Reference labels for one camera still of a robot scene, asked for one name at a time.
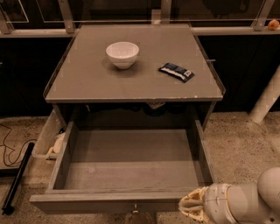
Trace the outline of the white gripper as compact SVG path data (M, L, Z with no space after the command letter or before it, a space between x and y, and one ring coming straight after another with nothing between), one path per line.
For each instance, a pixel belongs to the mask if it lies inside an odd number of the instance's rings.
M178 210L200 224L212 224L211 221L215 224L235 224L228 205L228 188L229 184L212 184L208 188L195 189L181 199L183 203L194 205L179 204Z

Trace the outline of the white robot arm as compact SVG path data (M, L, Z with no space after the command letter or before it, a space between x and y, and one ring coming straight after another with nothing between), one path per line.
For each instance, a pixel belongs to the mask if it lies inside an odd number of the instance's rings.
M279 96L278 83L278 77L269 78L256 103L260 111L208 125L207 161L216 181L179 201L184 216L203 224L280 224L279 153L265 143L259 130Z

